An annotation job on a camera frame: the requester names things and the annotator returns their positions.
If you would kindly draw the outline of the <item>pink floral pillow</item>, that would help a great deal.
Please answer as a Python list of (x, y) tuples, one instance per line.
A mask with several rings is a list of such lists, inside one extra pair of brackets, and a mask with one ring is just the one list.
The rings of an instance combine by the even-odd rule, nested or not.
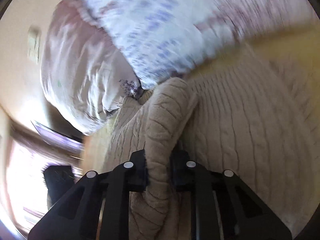
[(52, 16), (41, 66), (45, 98), (84, 135), (104, 126), (126, 97), (142, 88), (107, 32), (61, 1)]

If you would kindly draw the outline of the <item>bright curtained window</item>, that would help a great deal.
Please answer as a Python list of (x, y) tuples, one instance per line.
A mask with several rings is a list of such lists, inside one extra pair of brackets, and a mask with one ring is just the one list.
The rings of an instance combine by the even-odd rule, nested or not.
[(80, 158), (29, 135), (11, 136), (6, 168), (7, 192), (15, 224), (28, 233), (48, 211), (43, 171), (50, 165), (70, 165), (82, 175)]

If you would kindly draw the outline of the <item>dark laptop screen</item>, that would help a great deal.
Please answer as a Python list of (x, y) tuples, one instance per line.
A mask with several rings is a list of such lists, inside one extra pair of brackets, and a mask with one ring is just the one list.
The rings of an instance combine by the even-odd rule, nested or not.
[(32, 124), (46, 143), (74, 154), (80, 154), (84, 150), (82, 139), (70, 138), (36, 121), (33, 121)]

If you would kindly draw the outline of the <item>white wall switch plate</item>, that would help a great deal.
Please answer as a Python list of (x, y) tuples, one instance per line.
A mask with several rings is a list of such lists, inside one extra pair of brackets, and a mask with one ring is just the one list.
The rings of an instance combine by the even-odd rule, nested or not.
[(27, 39), (27, 57), (38, 64), (40, 54), (41, 30), (35, 26), (31, 26), (28, 30)]

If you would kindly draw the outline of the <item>white blue floral pillow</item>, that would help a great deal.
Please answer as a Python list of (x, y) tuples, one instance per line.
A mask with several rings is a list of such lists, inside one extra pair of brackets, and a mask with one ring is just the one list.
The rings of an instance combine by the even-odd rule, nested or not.
[(144, 89), (190, 72), (226, 46), (317, 20), (308, 0), (79, 0)]

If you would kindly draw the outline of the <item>beige cable-knit sweater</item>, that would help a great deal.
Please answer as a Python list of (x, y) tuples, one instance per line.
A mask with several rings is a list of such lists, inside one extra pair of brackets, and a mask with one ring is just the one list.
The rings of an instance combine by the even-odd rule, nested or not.
[(149, 186), (130, 194), (130, 239), (189, 239), (186, 198), (169, 183), (175, 145), (208, 170), (234, 171), (297, 236), (319, 204), (319, 102), (305, 67), (244, 50), (232, 63), (171, 78), (124, 100), (90, 136), (107, 172), (144, 149)]

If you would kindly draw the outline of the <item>yellow patterned bed sheet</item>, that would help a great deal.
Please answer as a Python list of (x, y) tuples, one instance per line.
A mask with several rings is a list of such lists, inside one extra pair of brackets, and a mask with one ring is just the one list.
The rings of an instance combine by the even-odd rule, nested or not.
[(187, 78), (195, 78), (233, 63), (249, 49), (264, 59), (288, 57), (300, 62), (310, 76), (312, 84), (316, 88), (319, 87), (319, 23), (256, 37), (237, 46), (226, 47), (216, 58), (198, 66)]

